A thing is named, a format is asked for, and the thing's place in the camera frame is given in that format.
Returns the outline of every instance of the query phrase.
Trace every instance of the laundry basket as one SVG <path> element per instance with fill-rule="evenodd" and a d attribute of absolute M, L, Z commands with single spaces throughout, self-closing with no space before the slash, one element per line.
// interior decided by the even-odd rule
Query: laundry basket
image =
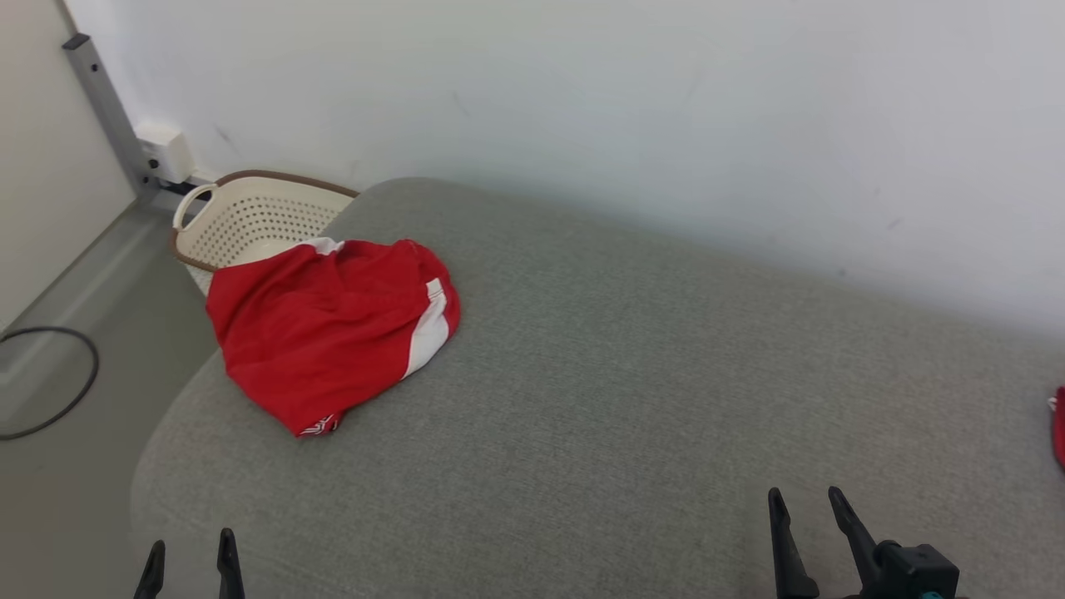
<path fill-rule="evenodd" d="M 206 192 L 210 201 L 184 225 L 189 206 Z M 269 258 L 318 237 L 358 195 L 295 175 L 233 173 L 185 195 L 174 213 L 170 249 L 207 295 L 218 269 Z"/>

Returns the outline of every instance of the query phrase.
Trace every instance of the brown basket rim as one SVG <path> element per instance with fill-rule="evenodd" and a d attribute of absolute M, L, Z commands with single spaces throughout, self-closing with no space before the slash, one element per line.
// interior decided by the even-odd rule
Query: brown basket rim
<path fill-rule="evenodd" d="M 215 184 L 222 188 L 226 183 L 233 182 L 237 179 L 246 179 L 249 177 L 260 177 L 263 179 L 278 179 L 280 181 L 289 181 L 292 183 L 299 183 L 301 185 L 318 188 L 322 190 L 339 193 L 341 195 L 346 195 L 349 197 L 359 197 L 359 192 L 355 190 L 349 190 L 342 185 L 337 185 L 333 183 L 329 183 L 327 181 L 320 181 L 318 179 L 312 179 L 310 177 L 304 177 L 301 175 L 290 175 L 288 173 L 278 173 L 276 171 L 259 171 L 259 169 L 237 171 L 236 173 L 230 173 L 229 175 L 222 177 L 220 179 L 215 181 Z M 218 266 L 215 266 L 213 264 L 208 264 L 207 262 L 197 260 L 195 258 L 190 258 L 178 250 L 178 233 L 180 232 L 181 231 L 179 231 L 177 228 L 173 227 L 170 228 L 170 253 L 174 254 L 174 257 L 177 258 L 180 262 L 184 262 L 185 264 L 189 264 L 190 266 L 195 266 L 201 271 L 207 271 L 209 273 L 216 272 L 218 270 Z"/>

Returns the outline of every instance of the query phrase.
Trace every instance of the power outlet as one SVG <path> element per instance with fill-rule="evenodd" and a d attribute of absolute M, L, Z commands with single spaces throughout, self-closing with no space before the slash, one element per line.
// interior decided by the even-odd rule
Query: power outlet
<path fill-rule="evenodd" d="M 193 157 L 181 131 L 154 123 L 142 124 L 135 131 L 152 175 L 171 183 L 192 176 Z"/>

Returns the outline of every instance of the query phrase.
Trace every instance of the red cloth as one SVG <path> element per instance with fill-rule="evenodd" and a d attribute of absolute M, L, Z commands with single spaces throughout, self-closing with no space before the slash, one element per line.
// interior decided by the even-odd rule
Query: red cloth
<path fill-rule="evenodd" d="M 214 274 L 207 311 L 226 372 L 294 435 L 395 385 L 459 324 L 447 269 L 410 240 L 320 238 Z"/>
<path fill-rule="evenodd" d="M 1059 387 L 1054 395 L 1054 423 L 1052 435 L 1054 437 L 1054 455 L 1058 456 L 1058 464 L 1065 468 L 1065 387 Z"/>

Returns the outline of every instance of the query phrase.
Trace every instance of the black cable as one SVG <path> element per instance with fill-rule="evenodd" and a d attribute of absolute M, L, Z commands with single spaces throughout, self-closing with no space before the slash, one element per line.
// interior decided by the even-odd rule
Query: black cable
<path fill-rule="evenodd" d="M 100 352 L 96 349 L 96 343 L 93 343 L 93 340 L 89 339 L 88 336 L 86 336 L 84 333 L 80 333 L 72 328 L 67 328 L 65 326 L 30 326 L 27 328 L 19 328 L 16 330 L 12 330 L 11 333 L 4 334 L 3 337 L 0 337 L 0 343 L 3 343 L 14 337 L 18 337 L 20 335 L 29 335 L 31 333 L 62 333 L 63 335 L 70 335 L 72 337 L 81 339 L 82 343 L 84 343 L 88 347 L 88 351 L 92 352 L 93 354 L 93 371 L 88 374 L 88 381 L 85 382 L 85 385 L 81 388 L 81 391 L 78 391 L 78 394 L 75 396 L 73 401 L 67 404 L 67 406 L 62 410 L 60 410 L 59 414 L 42 422 L 40 424 L 37 424 L 36 426 L 31 426 L 27 428 L 26 431 L 19 431 L 17 433 L 0 435 L 0 441 L 12 441 L 21 437 L 26 437 L 28 435 L 32 435 L 37 431 L 47 428 L 48 426 L 54 424 L 56 420 L 63 418 L 64 416 L 66 416 L 68 411 L 73 409 L 73 406 L 78 405 L 78 402 L 80 402 L 82 398 L 85 396 L 85 393 L 88 393 L 88 390 L 93 387 L 93 383 L 96 382 L 96 374 L 100 372 Z"/>

